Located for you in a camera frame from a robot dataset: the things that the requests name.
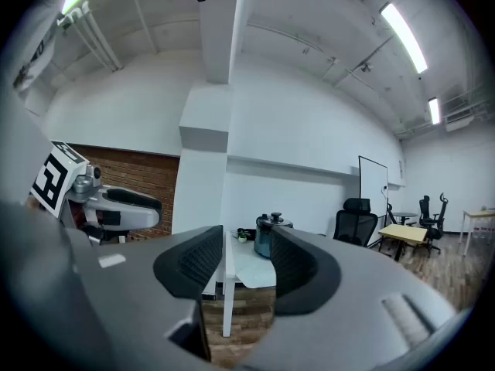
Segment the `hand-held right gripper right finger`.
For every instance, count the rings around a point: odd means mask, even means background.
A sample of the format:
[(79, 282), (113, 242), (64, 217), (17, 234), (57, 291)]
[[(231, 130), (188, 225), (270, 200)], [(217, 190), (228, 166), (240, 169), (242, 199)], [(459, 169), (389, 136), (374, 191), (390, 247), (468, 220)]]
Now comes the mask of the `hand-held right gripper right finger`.
[(242, 370), (423, 370), (466, 321), (436, 290), (365, 247), (277, 228), (271, 329)]

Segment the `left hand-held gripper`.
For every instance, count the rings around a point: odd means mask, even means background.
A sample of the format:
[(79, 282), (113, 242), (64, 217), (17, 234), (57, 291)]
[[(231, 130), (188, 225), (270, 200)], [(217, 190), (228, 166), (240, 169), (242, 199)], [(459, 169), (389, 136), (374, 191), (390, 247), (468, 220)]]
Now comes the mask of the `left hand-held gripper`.
[(159, 200), (103, 185), (99, 166), (63, 141), (52, 144), (30, 194), (64, 227), (84, 231), (97, 244), (114, 238), (125, 243), (127, 231), (153, 228), (161, 222)]

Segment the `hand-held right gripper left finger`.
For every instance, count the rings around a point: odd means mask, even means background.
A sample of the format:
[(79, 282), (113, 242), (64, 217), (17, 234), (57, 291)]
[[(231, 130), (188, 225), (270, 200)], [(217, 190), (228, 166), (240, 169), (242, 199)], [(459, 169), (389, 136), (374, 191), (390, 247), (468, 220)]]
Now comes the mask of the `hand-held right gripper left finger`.
[(69, 230), (77, 273), (104, 329), (111, 370), (213, 370), (202, 292), (222, 259), (221, 225), (92, 246)]

